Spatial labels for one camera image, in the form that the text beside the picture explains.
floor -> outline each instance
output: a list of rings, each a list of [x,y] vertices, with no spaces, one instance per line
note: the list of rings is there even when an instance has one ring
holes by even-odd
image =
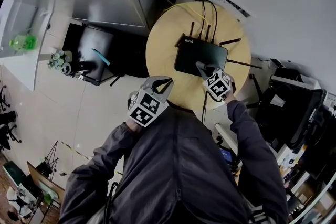
[[[65,15],[53,14],[43,52],[49,52],[49,47],[62,47],[70,21]],[[261,71],[251,68],[251,72],[261,82],[261,88],[266,89],[273,70],[267,68],[267,62],[260,62],[256,58],[253,58],[253,62],[265,68]],[[18,114],[16,135],[22,140],[21,144],[11,142],[12,150],[5,150],[4,154],[25,173],[28,173],[26,162],[38,165],[56,141],[67,143],[90,158],[93,149],[101,146],[109,133],[127,119],[128,95],[145,80],[125,76],[112,88],[109,83],[97,87],[66,77],[59,71],[49,70],[46,62],[40,62],[36,90],[31,92],[4,66],[0,71],[1,83],[7,85],[6,97],[12,105],[11,109]],[[245,83],[238,99],[257,101],[256,90],[250,80]],[[200,111],[195,114],[201,118]],[[213,130],[216,123],[229,127],[226,106],[207,111],[205,125]],[[54,182],[65,188],[68,175],[59,176],[59,172],[70,174],[76,167],[87,163],[87,159],[61,143],[57,146],[56,156],[59,161]],[[122,160],[119,161],[116,169],[120,173],[122,163]],[[120,178],[116,174],[113,181]]]

yellow cable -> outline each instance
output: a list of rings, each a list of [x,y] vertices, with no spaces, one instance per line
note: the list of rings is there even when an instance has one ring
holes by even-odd
[[[173,7],[176,7],[176,6],[180,6],[180,5],[186,5],[189,9],[191,9],[195,14],[197,14],[199,17],[203,18],[205,21],[206,21],[206,25],[209,25],[209,22],[206,18],[204,18],[201,14],[197,13],[193,8],[191,8],[188,3],[179,3],[179,4],[175,4],[167,9],[164,9],[163,12],[166,12],[168,10],[170,10],[171,8]]]

black chair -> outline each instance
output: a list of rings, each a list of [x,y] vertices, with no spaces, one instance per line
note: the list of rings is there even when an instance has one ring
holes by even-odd
[[[4,89],[6,89],[6,88],[7,88],[7,86],[3,85],[2,88],[1,88],[1,91],[0,91],[0,106],[1,106],[2,111],[6,111],[6,108],[11,107],[11,105],[6,102],[6,97],[5,97],[5,94],[4,94]]]
[[[16,125],[14,125],[12,128],[9,128],[8,125],[2,125],[2,127],[0,127],[0,150],[3,150],[4,148],[7,150],[11,150],[10,144],[8,142],[10,138],[12,139],[12,141],[21,143],[21,140],[18,140],[12,133],[12,129],[16,127]]]
[[[323,105],[326,91],[307,90],[289,83],[270,81],[269,88],[262,94],[254,75],[259,102],[247,105],[258,108],[256,122],[264,139],[278,151],[284,144],[298,149],[302,144],[317,144],[323,135],[331,113]],[[276,105],[274,99],[281,99]]]

jacket sleeve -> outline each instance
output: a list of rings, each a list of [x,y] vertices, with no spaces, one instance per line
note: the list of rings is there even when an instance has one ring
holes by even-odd
[[[243,163],[239,189],[254,206],[262,205],[276,223],[287,223],[286,191],[279,166],[258,124],[242,102],[231,101],[227,111],[233,122],[231,130],[237,134],[238,158]]]
[[[70,175],[61,207],[59,224],[86,223],[106,202],[108,180],[117,162],[136,143],[137,135],[125,123],[113,130],[105,143],[94,150],[87,165]]]

wooden tabletop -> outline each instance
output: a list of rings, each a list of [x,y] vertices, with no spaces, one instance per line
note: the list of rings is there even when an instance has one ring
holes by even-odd
[[[211,25],[209,40],[211,41],[216,22],[216,14],[213,6],[205,2],[206,19]],[[200,111],[203,108],[205,88],[203,79],[174,69],[177,53],[175,44],[181,34],[189,35],[191,23],[195,22],[192,37],[197,38],[202,27],[202,18],[196,15],[190,7],[200,15],[204,14],[202,2],[188,2],[171,8],[164,13],[152,28],[146,47],[146,64],[151,76],[168,76],[174,80],[174,87],[169,95],[169,100],[186,109]],[[224,45],[228,50],[227,59],[250,63],[251,52],[245,32],[240,22],[227,10],[216,5],[218,23],[214,44],[241,38],[240,42]],[[205,38],[206,23],[202,31],[202,39]],[[231,75],[236,84],[237,94],[243,87],[249,73],[249,67],[227,62],[224,72]],[[207,99],[207,109],[213,109],[223,105]]]

